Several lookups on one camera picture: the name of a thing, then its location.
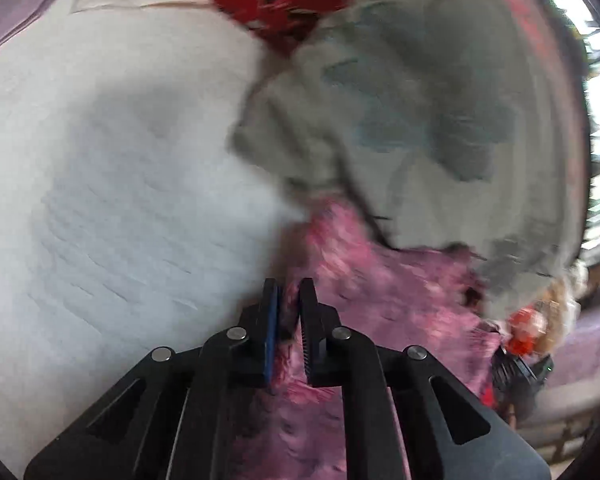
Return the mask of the purple pink floral garment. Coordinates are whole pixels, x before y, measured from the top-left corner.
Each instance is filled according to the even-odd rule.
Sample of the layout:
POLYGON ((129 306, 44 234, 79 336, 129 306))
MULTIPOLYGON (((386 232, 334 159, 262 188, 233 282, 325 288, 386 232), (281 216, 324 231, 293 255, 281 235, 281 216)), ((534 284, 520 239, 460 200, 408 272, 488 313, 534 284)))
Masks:
POLYGON ((478 317, 483 287, 466 247, 397 252, 375 243, 345 200, 324 198, 302 226, 287 273, 272 384, 259 390, 236 431, 232 479, 342 479, 346 448, 341 393, 306 383, 296 295, 312 278, 319 302, 380 346, 420 344, 486 405, 500 335, 478 317))

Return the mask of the plastic bag of items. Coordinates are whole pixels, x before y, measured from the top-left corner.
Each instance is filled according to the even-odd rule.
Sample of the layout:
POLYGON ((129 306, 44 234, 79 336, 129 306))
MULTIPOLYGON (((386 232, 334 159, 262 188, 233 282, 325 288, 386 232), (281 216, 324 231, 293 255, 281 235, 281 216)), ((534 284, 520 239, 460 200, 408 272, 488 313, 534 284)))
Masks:
POLYGON ((507 320, 505 350, 513 356, 547 356, 573 331, 588 288, 588 268, 577 259, 529 304, 507 320))

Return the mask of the lilac cloth covered furniture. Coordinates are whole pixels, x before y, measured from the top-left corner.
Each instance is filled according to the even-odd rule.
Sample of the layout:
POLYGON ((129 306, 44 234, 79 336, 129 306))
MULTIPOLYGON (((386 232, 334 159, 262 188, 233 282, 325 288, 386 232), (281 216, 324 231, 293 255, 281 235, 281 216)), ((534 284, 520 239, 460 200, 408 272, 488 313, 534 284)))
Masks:
POLYGON ((582 382, 600 375, 600 306, 586 309, 576 327, 552 353, 554 370, 548 388, 582 382))

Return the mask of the white quilted mattress cover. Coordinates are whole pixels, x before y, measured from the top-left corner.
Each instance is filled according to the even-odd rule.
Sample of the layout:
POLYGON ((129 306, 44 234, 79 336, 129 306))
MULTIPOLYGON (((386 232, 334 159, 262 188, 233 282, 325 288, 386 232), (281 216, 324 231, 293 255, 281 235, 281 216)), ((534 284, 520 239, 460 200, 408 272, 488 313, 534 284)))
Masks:
POLYGON ((13 474, 149 350, 201 344, 299 219, 230 135, 278 59, 210 10, 74 13, 0 47, 0 459, 13 474))

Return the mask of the grey floral pillow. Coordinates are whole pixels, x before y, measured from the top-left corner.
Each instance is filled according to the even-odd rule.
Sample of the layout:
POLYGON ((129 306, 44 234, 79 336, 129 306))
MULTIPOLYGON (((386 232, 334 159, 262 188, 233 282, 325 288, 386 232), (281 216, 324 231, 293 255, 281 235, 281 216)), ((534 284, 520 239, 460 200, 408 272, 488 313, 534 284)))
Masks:
POLYGON ((234 147, 310 195, 350 196, 392 248, 471 247, 504 318, 580 249, 575 53, 550 0, 352 0, 254 89, 234 147))

